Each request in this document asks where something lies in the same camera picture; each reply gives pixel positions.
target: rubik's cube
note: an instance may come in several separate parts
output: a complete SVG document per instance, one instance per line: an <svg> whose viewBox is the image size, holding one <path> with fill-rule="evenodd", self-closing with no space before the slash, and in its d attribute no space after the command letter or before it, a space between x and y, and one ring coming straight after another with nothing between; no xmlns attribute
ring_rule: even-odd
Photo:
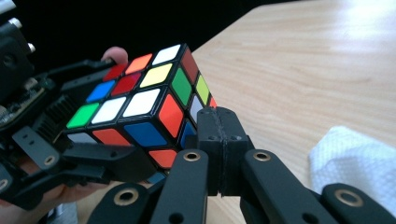
<svg viewBox="0 0 396 224"><path fill-rule="evenodd" d="M169 169L197 112L216 103L186 44L112 67L66 125L73 142L137 145Z"/></svg>

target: textured white fabric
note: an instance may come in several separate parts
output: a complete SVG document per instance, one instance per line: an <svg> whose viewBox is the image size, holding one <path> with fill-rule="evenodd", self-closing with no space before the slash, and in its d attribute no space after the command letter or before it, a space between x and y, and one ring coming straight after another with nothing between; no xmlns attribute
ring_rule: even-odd
<svg viewBox="0 0 396 224"><path fill-rule="evenodd" d="M396 148L343 126L333 127L309 154L312 190L344 183L396 217Z"/></svg>

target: dark background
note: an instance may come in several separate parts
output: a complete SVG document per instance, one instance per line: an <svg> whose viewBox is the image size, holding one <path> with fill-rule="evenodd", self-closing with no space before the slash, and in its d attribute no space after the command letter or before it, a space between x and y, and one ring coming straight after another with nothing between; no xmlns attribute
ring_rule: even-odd
<svg viewBox="0 0 396 224"><path fill-rule="evenodd" d="M195 50L254 7L286 1L14 0L17 8L0 15L0 22L21 21L36 48L29 60L38 73L100 60L112 46L125 48L130 60L178 43Z"/></svg>

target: white cloth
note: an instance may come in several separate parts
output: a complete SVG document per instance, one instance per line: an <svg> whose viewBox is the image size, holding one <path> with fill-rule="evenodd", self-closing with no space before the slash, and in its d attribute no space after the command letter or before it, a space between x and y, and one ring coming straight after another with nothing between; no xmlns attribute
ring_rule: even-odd
<svg viewBox="0 0 396 224"><path fill-rule="evenodd" d="M309 154L312 190L344 183L358 188L396 217L396 148L337 126Z"/></svg>

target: light wood surface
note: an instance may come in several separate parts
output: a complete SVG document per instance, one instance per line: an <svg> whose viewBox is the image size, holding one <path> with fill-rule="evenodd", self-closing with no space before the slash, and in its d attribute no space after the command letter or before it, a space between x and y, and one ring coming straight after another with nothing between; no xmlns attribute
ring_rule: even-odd
<svg viewBox="0 0 396 224"><path fill-rule="evenodd" d="M333 126L396 146L395 1L257 7L193 56L218 105L307 187L308 154ZM78 203L81 223L103 193ZM207 223L244 223L238 198L210 198Z"/></svg>

